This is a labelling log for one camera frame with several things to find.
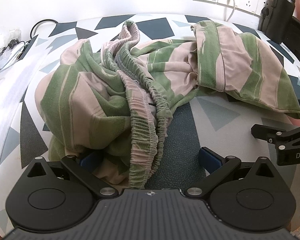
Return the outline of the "geometric patterned table mat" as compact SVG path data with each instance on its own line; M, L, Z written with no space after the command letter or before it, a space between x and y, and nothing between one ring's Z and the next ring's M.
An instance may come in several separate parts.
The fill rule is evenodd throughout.
M137 24L139 45L144 45L161 39L194 40L192 25L211 19L189 15L110 16L58 23L53 30L31 40L23 59L15 66L17 79L26 80L26 84L17 94L18 104L14 114L8 116L11 125L4 137L0 157L0 234L5 235L13 228L6 212L6 200L20 176L36 159L52 161L49 158L52 132L39 114L35 101L38 84L59 67L62 53L77 41L88 39L93 52L99 53L104 44L118 38L127 20ZM254 29L211 21L230 27L236 33L251 33L261 39L279 59L297 100L300 100L300 63L290 51ZM276 146L252 136L254 124L290 131L300 127L300 119L239 101L225 92L195 96L173 113L160 165L142 189L184 190L201 180L208 173L198 161L201 147L207 147L223 157L234 155L243 162L265 156L277 168L294 195L296 211L290 226L297 229L300 227L300 151L290 154L284 164L279 165ZM97 176L98 165L105 155L105 150L86 150L77 157L83 167ZM101 180L119 190L128 188Z

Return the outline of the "green pink patterned garment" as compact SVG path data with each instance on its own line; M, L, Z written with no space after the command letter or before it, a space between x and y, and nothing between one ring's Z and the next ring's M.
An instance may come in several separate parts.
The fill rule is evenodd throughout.
M105 150L98 178L143 188L157 171L175 110L197 95L233 98L300 119L288 74L251 33L211 20L191 27L194 40L139 45L136 23L94 53L81 39L37 86L37 109L52 132L49 158Z

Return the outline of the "black water bottle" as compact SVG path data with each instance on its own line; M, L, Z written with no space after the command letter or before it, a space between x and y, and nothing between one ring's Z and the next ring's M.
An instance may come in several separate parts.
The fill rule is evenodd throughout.
M281 44L295 9L295 0L272 0L266 2L261 10L258 30L273 42Z

